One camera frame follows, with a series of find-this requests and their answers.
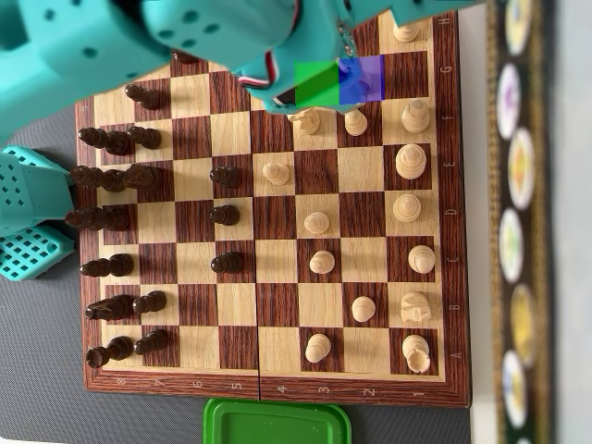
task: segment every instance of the dark chess piece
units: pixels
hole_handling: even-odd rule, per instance
[[[105,132],[103,129],[83,128],[78,132],[80,140],[97,149],[105,148],[112,155],[125,155],[131,151],[128,134],[123,131]]]
[[[215,206],[210,210],[210,220],[215,224],[236,225],[241,219],[239,209],[234,205]]]
[[[86,352],[86,362],[92,368],[107,364],[110,359],[121,361],[133,353],[133,342],[127,336],[118,336],[109,341],[106,347],[95,347]]]
[[[103,299],[91,303],[86,307],[84,315],[87,319],[103,319],[105,321],[117,321],[130,317],[133,314],[131,305],[133,299],[128,294],[120,294],[113,298]]]
[[[144,148],[155,150],[163,140],[158,129],[130,127],[128,137],[134,143],[141,144]]]
[[[145,109],[156,109],[160,106],[157,91],[149,90],[134,83],[126,86],[126,95],[134,102],[138,102]]]
[[[131,164],[123,173],[123,184],[134,190],[160,190],[163,185],[163,175],[159,168]]]
[[[122,231],[130,225],[130,214],[123,208],[78,208],[66,214],[66,223],[77,229]]]
[[[83,276],[91,278],[105,277],[109,275],[118,278],[126,276],[133,270],[133,259],[129,254],[114,254],[109,259],[98,259],[80,267]]]
[[[133,302],[133,311],[137,314],[159,312],[167,305],[167,296],[163,291],[155,290]]]
[[[216,273],[238,273],[242,271],[242,266],[242,254],[237,252],[221,254],[211,264]]]
[[[210,171],[210,179],[224,188],[237,188],[241,182],[241,173],[234,166],[219,166]]]
[[[133,344],[133,350],[136,354],[146,354],[157,350],[163,350],[167,346],[167,343],[167,332],[158,328],[157,330],[152,330],[142,339],[136,341],[136,343]]]

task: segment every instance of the pawn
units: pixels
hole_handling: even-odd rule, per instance
[[[242,271],[242,254],[230,252],[215,257],[211,264],[215,273],[238,273]]]
[[[143,355],[149,352],[163,350],[167,346],[167,343],[167,331],[163,330],[162,328],[158,328],[156,330],[152,330],[146,336],[136,341],[136,343],[133,344],[133,350],[136,352],[136,354]]]
[[[409,266],[416,271],[425,275],[434,269],[436,263],[436,256],[434,251],[425,245],[417,245],[409,252]]]
[[[155,150],[163,140],[158,129],[130,127],[128,137],[134,143],[139,143],[144,148]]]
[[[118,336],[109,341],[106,347],[95,347],[86,352],[86,363],[92,368],[99,368],[109,360],[122,361],[133,353],[133,342],[127,336]]]
[[[304,356],[309,363],[316,364],[324,359],[331,351],[331,341],[325,335],[317,333],[308,339]]]
[[[241,213],[234,205],[222,205],[212,208],[209,217],[215,224],[232,226],[239,223]]]
[[[423,132],[429,125],[429,109],[426,102],[421,99],[413,99],[405,106],[401,123],[409,132]]]
[[[326,275],[335,267],[335,256],[325,250],[316,252],[309,264],[311,271],[317,275]]]
[[[133,302],[134,313],[159,312],[167,305],[167,296],[163,291],[151,291]]]
[[[359,109],[345,113],[345,130],[351,136],[360,136],[368,128],[368,119]]]
[[[133,100],[138,102],[142,108],[145,109],[156,109],[160,106],[160,100],[158,99],[158,92],[155,90],[149,90],[140,85],[130,83],[126,86],[126,95]]]
[[[265,164],[263,175],[274,185],[283,185],[290,180],[290,169],[284,164]]]

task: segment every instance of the light square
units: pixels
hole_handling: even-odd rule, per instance
[[[250,154],[250,118],[249,112],[210,116],[212,124],[212,156]]]
[[[300,327],[343,327],[341,284],[298,284]]]

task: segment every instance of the chess piece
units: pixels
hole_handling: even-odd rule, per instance
[[[413,222],[422,213],[422,205],[416,196],[403,194],[392,205],[392,213],[400,222]]]
[[[133,350],[136,354],[146,354],[149,352],[156,352],[158,350],[163,350],[168,343],[168,334],[166,330],[162,328],[158,328],[152,330],[146,336],[137,340],[135,344],[133,344]]]
[[[128,294],[120,294],[113,298],[89,304],[84,311],[84,315],[91,320],[117,321],[131,316],[133,313],[131,309],[132,302],[133,300]]]
[[[163,140],[158,129],[129,127],[128,137],[134,143],[139,143],[144,148],[155,150]]]
[[[306,356],[306,361],[316,364],[325,358],[330,351],[331,341],[329,338],[325,335],[317,333],[308,339],[304,356]]]
[[[434,251],[425,245],[417,245],[409,252],[409,266],[423,275],[429,273],[434,269],[436,263],[436,256]]]
[[[154,110],[160,106],[158,92],[155,90],[149,90],[140,85],[130,83],[126,86],[125,92],[131,100],[138,102],[142,108]]]
[[[78,137],[87,145],[105,149],[111,155],[125,155],[131,151],[130,139],[123,131],[105,132],[100,128],[83,128],[78,132]]]
[[[241,174],[234,166],[218,166],[210,171],[210,179],[224,188],[237,188]]]
[[[66,214],[66,223],[77,229],[122,231],[130,225],[130,214],[123,208],[78,208]]]
[[[418,335],[408,336],[403,341],[402,351],[412,372],[425,373],[429,369],[429,346],[424,338]]]
[[[265,164],[263,175],[274,185],[283,185],[290,180],[290,169],[284,164]]]
[[[321,117],[314,108],[308,108],[296,114],[289,114],[288,120],[294,124],[296,130],[309,135],[315,134],[321,126]]]
[[[123,172],[123,184],[126,188],[134,190],[157,191],[162,188],[163,174],[160,168],[155,166],[131,164]]]
[[[429,321],[431,317],[432,310],[426,296],[419,291],[409,291],[403,295],[401,300],[401,319],[403,322],[424,322]]]
[[[360,136],[368,128],[368,119],[359,109],[345,113],[345,130],[351,136]]]
[[[326,275],[335,267],[335,256],[325,250],[316,252],[309,265],[313,273]]]
[[[232,226],[239,223],[241,213],[234,205],[222,205],[212,208],[209,217],[215,224]]]
[[[83,276],[91,278],[105,277],[110,274],[118,278],[126,276],[133,270],[133,259],[129,254],[114,254],[109,259],[98,259],[80,267]]]
[[[86,352],[86,363],[92,368],[99,368],[109,360],[122,361],[133,353],[133,343],[127,336],[118,336],[109,341],[106,347],[95,347]]]
[[[413,99],[405,106],[401,123],[409,132],[423,132],[429,125],[429,109],[426,102],[421,99]]]
[[[374,301],[365,296],[356,298],[351,305],[351,313],[353,318],[358,322],[366,322],[376,312],[376,305]]]
[[[163,291],[150,291],[145,296],[136,299],[131,308],[134,313],[159,312],[167,305],[167,296]]]
[[[311,213],[304,219],[304,227],[313,234],[323,234],[329,226],[329,216],[320,211]]]
[[[242,271],[242,254],[230,252],[215,257],[211,264],[212,270],[216,273],[238,273]]]
[[[395,168],[399,175],[408,180],[419,178],[426,171],[426,152],[415,143],[404,145],[395,157]]]

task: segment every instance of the dark square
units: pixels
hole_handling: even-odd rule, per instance
[[[173,119],[173,159],[212,157],[210,117]]]
[[[257,327],[220,326],[218,334],[220,368],[258,368]]]
[[[175,200],[175,179],[173,176],[173,161],[143,162],[139,165],[157,167],[163,176],[163,184],[156,191],[138,190],[138,204],[151,202],[172,202]]]
[[[133,299],[137,299],[141,296],[139,285],[105,285],[105,298],[113,298],[120,294],[127,294]],[[109,325],[119,326],[138,326],[142,323],[142,315],[131,313],[129,317],[118,319],[117,321],[107,321]]]
[[[296,239],[296,197],[254,197],[253,224],[257,240]]]
[[[134,102],[133,110],[136,122],[152,120],[164,120],[171,117],[170,114],[170,79],[156,79],[134,81],[136,85],[158,92],[158,107],[154,110],[143,108]]]
[[[429,95],[427,51],[385,54],[385,98],[412,99]]]
[[[335,267],[326,275],[311,271],[309,263],[316,252],[326,250],[335,257]],[[341,282],[341,242],[339,239],[298,239],[296,243],[299,282]]]
[[[297,327],[298,284],[257,284],[257,326]]]
[[[239,169],[240,183],[237,188],[224,188],[214,183],[214,198],[253,196],[253,159],[250,154],[212,157],[212,168],[235,167]]]
[[[104,245],[131,245],[138,243],[138,205],[105,205],[103,209],[123,208],[128,210],[129,226],[123,231],[103,229]]]
[[[179,285],[179,323],[182,326],[217,326],[216,284]]]
[[[434,250],[433,236],[387,237],[388,282],[435,282],[435,267],[423,275],[409,266],[409,252],[416,245]]]
[[[393,375],[438,375],[438,331],[435,328],[389,328],[390,335],[390,373]],[[419,335],[429,347],[429,368],[425,373],[417,374],[407,365],[403,355],[403,341],[410,335]]]
[[[123,123],[117,125],[105,125],[101,127],[101,130],[109,131],[122,131],[127,132],[129,127],[132,127],[133,123]],[[121,164],[133,164],[136,162],[136,144],[129,142],[129,153],[125,155],[112,155],[109,154],[105,148],[101,149],[101,165],[121,165]]]
[[[376,238],[387,235],[385,194],[342,192],[339,194],[339,225],[342,238]]]
[[[385,190],[431,190],[432,189],[432,155],[429,152],[429,143],[417,143],[425,153],[425,171],[419,178],[408,180],[402,178],[397,172],[397,153],[404,145],[387,145],[384,152],[385,165]]]
[[[337,150],[296,151],[294,178],[296,194],[339,192]]]
[[[337,146],[339,148],[382,146],[382,107],[380,102],[368,102],[359,109],[368,119],[368,128],[360,136],[345,130],[345,117],[337,116]]]
[[[389,290],[386,282],[343,282],[343,326],[344,327],[389,327]],[[352,304],[357,298],[370,298],[375,306],[374,316],[366,322],[353,318]]]
[[[251,112],[251,151],[280,153],[294,151],[293,126],[282,114]]]
[[[240,273],[219,273],[219,284],[242,284],[255,282],[255,242],[254,240],[222,240],[216,242],[216,256],[223,253],[242,254],[243,268]]]
[[[303,372],[333,372],[343,373],[343,328],[300,327],[300,368]],[[331,351],[318,363],[306,360],[306,346],[308,340],[316,334],[325,335],[331,342]]]
[[[177,242],[213,242],[214,223],[209,218],[212,208],[214,201],[175,202]]]
[[[142,356],[142,363],[149,367],[179,367],[180,344],[179,326],[142,326],[142,336],[153,330],[162,329],[166,332],[167,344],[163,350],[150,351]]]
[[[140,283],[177,283],[177,244],[140,244]]]
[[[210,73],[210,114],[251,110],[251,96],[229,71]]]

